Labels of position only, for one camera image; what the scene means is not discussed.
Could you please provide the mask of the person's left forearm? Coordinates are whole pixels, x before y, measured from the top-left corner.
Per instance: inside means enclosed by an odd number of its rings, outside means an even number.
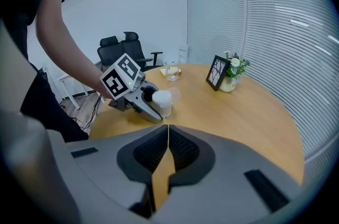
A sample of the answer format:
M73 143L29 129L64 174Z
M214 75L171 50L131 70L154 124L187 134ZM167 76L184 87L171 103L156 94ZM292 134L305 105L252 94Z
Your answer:
M112 96L100 81L102 72L83 54L70 35L61 13L62 0L41 0L36 14L37 39L48 57L80 83Z

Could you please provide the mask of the clear cotton swab container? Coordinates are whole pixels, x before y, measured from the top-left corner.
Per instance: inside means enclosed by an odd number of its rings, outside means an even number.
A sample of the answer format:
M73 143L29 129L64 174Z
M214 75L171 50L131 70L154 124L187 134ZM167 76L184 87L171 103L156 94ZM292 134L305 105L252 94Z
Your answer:
M163 117L168 118L172 112L172 94L167 90L156 91L152 95L155 110Z

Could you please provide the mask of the black picture frame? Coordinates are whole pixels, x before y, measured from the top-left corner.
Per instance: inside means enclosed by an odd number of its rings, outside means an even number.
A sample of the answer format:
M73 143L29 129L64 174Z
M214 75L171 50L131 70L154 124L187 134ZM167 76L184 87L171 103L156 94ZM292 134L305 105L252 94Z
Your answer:
M214 91L217 91L226 76L230 61L226 58L215 55L212 65L206 77L206 82Z

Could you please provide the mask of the black office chair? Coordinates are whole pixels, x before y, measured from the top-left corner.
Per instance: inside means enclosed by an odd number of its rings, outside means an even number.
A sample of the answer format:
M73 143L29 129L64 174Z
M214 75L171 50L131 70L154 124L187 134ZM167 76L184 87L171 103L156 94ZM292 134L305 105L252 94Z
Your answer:
M124 54L124 49L117 37L111 36L100 40L97 53L102 66L109 67Z
M153 58L145 58L142 51L139 35L136 32L124 32L125 39L121 41L121 45L125 51L141 68L142 72L159 67L156 65L157 56L163 52L151 52Z

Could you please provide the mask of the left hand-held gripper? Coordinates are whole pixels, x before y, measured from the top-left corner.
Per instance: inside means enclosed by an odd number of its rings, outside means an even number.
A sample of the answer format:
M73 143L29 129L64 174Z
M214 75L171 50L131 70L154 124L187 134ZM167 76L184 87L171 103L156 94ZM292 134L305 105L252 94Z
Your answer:
M127 102L143 119L153 123L162 122L163 117L151 105L158 87L145 81L140 66L127 53L103 73L100 81L113 98L112 107L125 111Z

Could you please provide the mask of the white desk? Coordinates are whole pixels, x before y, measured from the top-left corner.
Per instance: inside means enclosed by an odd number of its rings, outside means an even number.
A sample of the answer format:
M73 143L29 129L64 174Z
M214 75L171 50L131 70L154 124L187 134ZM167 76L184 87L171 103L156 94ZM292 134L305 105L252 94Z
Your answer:
M80 105L76 101L79 96L89 96L91 93L96 93L100 96L100 93L93 90L92 88L80 83L75 78L64 73L57 78L57 87L60 92L60 97L63 100L70 100L71 104L75 109L79 110Z

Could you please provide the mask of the potted white flower plant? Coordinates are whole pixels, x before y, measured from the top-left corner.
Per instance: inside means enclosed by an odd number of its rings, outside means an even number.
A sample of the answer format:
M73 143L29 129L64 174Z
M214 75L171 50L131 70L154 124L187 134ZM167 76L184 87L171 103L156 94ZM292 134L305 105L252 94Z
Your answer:
M233 55L225 51L226 59L230 62L229 68L225 72L219 90L225 93L232 92L236 88L236 84L240 81L241 75L245 72L246 67L250 66L250 61L240 59L237 53Z

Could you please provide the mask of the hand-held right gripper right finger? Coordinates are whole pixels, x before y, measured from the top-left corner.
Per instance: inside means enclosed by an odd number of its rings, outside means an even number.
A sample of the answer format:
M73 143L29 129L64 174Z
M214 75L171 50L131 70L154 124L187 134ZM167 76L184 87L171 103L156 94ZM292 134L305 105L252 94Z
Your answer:
M169 149L175 173L156 211L158 224L249 224L301 191L289 174L240 142L171 125Z

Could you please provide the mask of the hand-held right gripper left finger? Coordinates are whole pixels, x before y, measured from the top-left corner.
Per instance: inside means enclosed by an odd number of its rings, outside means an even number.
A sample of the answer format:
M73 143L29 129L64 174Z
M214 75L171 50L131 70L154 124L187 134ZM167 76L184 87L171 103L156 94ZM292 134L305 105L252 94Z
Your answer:
M151 178L167 149L167 126L70 143L49 131L49 140L66 189L63 224L156 224Z

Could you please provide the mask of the white wall rack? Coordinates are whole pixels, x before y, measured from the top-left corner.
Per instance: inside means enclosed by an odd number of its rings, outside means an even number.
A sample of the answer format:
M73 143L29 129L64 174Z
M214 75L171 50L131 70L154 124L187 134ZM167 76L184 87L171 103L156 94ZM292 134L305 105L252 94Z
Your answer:
M179 63L186 64L188 57L188 45L182 45L179 47Z

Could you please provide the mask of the clear glass mug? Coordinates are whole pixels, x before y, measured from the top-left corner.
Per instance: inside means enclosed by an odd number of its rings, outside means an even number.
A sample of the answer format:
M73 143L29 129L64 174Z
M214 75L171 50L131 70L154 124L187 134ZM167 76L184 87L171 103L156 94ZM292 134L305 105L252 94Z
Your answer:
M175 66L166 67L165 77L168 81L176 81L179 77L179 68Z

